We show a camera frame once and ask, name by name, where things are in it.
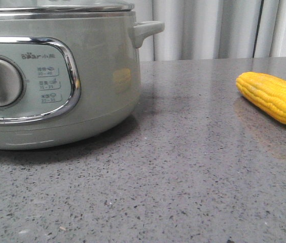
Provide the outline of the yellow corn cob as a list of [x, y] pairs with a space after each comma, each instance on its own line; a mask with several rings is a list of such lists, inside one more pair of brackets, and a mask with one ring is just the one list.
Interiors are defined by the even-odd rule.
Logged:
[[258, 72], [245, 72], [236, 79], [240, 93], [252, 104], [286, 125], [286, 80]]

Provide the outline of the glass pot lid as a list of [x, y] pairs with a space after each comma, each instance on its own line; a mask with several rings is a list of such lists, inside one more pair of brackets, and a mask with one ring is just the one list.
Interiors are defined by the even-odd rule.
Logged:
[[126, 1], [0, 1], [0, 13], [131, 11]]

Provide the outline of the pale green electric pot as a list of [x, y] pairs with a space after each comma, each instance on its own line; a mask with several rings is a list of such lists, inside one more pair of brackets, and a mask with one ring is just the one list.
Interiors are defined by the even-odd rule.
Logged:
[[140, 97], [138, 49], [164, 30], [132, 10], [0, 9], [0, 149], [100, 134]]

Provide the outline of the white pleated curtain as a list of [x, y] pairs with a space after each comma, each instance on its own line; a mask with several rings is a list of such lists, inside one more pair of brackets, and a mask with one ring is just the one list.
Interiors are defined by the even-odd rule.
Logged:
[[140, 49], [144, 61], [286, 57], [286, 1], [135, 1], [138, 21], [162, 33]]

